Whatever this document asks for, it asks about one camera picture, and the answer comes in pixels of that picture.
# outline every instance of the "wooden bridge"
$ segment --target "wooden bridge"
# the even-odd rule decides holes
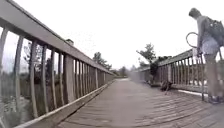
[[[191,50],[159,63],[155,82],[170,80],[177,89],[165,95],[146,84],[150,68],[132,72],[145,83],[115,79],[12,0],[0,0],[0,32],[2,128],[224,126],[224,106],[201,100],[207,93],[204,61]]]

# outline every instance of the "wooden railing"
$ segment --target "wooden railing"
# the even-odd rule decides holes
[[[0,0],[0,26],[0,127],[48,115],[113,79],[11,0]]]
[[[223,66],[222,61],[217,61],[218,76],[220,84],[223,82]],[[143,68],[137,71],[145,80],[149,81],[150,68]],[[205,77],[205,60],[203,56],[196,59],[192,55],[192,50],[183,52],[177,56],[169,58],[159,63],[155,83],[160,84],[166,80],[173,83],[173,87],[181,90],[207,93],[207,80]]]

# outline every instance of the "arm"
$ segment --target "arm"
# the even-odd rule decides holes
[[[202,38],[204,35],[204,31],[205,31],[205,21],[206,21],[206,19],[204,19],[203,21],[198,23],[198,41],[197,41],[198,52],[202,46]]]

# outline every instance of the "man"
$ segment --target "man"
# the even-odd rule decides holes
[[[208,100],[210,103],[216,104],[223,98],[215,61],[219,51],[219,44],[211,34],[205,30],[209,22],[208,17],[201,15],[200,11],[196,8],[190,10],[189,16],[194,18],[198,25],[197,54],[199,56],[201,51],[206,61],[205,74],[208,85]]]

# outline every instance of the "walkway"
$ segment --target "walkway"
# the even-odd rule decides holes
[[[59,128],[223,128],[224,105],[130,80],[117,80]]]

